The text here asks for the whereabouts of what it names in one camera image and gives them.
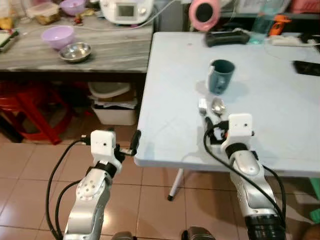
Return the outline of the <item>robot right leg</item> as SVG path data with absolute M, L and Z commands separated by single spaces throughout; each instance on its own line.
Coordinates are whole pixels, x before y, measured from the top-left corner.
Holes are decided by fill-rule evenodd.
M 190 226 L 182 232 L 180 240 L 217 240 L 208 229 Z

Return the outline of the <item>stainless steel bowl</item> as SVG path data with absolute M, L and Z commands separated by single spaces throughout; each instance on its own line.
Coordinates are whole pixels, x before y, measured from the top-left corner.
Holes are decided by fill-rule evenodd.
M 67 63 L 81 63 L 89 59 L 92 47 L 85 42 L 68 44 L 58 51 L 58 56 Z

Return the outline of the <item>steel spoon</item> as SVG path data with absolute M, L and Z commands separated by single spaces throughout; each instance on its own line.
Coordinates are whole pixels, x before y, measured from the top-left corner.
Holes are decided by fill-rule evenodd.
M 220 120 L 223 119 L 223 116 L 226 114 L 227 110 L 224 101 L 219 97 L 215 97 L 211 100 L 210 109 L 211 112 Z

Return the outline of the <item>white plastic bin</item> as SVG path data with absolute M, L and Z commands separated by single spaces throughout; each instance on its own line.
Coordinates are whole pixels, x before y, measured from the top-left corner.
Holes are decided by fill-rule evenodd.
M 128 82 L 89 82 L 91 109 L 103 125 L 132 126 L 138 121 L 137 92 Z

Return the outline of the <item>red plastic stool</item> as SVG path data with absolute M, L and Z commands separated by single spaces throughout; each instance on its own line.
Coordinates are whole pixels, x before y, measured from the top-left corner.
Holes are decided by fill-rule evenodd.
M 64 110 L 56 125 L 51 125 L 40 110 L 50 104 L 61 105 Z M 62 142 L 60 135 L 76 116 L 74 109 L 46 83 L 11 81 L 0 81 L 0 114 L 25 139 L 49 141 L 52 145 Z

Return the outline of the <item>orange and black tool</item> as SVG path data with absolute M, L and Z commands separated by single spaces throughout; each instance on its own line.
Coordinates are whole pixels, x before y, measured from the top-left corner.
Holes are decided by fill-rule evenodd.
M 277 14 L 273 18 L 273 25 L 269 30 L 268 36 L 281 35 L 285 25 L 291 22 L 292 20 L 285 14 Z

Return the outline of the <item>small purple plastic bowl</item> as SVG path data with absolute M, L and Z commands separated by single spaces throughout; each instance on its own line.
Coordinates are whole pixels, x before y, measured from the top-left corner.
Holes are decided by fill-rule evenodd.
M 77 16 L 86 11 L 86 0 L 62 0 L 59 3 L 61 10 L 69 16 Z

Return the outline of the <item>black oblong case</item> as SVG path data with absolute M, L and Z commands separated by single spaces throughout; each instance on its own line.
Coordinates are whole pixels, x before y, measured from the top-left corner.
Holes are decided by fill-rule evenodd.
M 221 45 L 246 45 L 250 40 L 250 35 L 242 30 L 232 30 L 226 32 L 207 32 L 203 43 L 208 47 Z

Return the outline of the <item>red plastic crate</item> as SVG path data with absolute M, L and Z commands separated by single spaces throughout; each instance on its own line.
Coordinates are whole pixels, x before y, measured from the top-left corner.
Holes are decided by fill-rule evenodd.
M 291 0 L 290 11 L 294 14 L 319 14 L 320 0 Z

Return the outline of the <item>clear lidded food container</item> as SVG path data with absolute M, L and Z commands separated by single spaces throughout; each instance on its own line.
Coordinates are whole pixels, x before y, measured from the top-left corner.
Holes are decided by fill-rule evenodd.
M 42 2 L 26 9 L 28 18 L 35 19 L 40 25 L 50 25 L 61 19 L 60 6 L 54 2 Z

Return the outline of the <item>green book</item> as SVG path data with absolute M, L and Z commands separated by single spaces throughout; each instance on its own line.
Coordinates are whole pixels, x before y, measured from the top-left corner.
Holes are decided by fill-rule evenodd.
M 18 38 L 18 31 L 0 29 L 0 53 L 7 52 Z

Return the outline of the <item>clear teal tumbler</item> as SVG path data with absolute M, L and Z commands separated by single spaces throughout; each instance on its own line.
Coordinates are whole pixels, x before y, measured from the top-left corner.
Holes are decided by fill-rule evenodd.
M 261 11 L 256 15 L 250 31 L 249 44 L 261 45 L 265 41 L 277 14 L 277 12 L 272 11 Z

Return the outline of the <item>flat black device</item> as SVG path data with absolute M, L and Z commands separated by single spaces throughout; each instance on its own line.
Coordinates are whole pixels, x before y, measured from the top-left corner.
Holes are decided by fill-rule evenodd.
M 317 62 L 292 61 L 297 74 L 320 77 L 320 64 Z

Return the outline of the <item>teal ceramic mug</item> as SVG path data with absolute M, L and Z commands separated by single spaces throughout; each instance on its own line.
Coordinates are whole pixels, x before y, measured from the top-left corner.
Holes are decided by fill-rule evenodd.
M 209 65 L 207 89 L 211 94 L 221 95 L 229 87 L 233 78 L 235 64 L 225 59 L 212 60 Z

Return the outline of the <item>white kitchen appliance with display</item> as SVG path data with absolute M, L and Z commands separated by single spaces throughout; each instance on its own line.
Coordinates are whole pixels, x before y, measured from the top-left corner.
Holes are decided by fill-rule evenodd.
M 140 25 L 150 18 L 154 0 L 99 0 L 103 16 L 115 25 Z

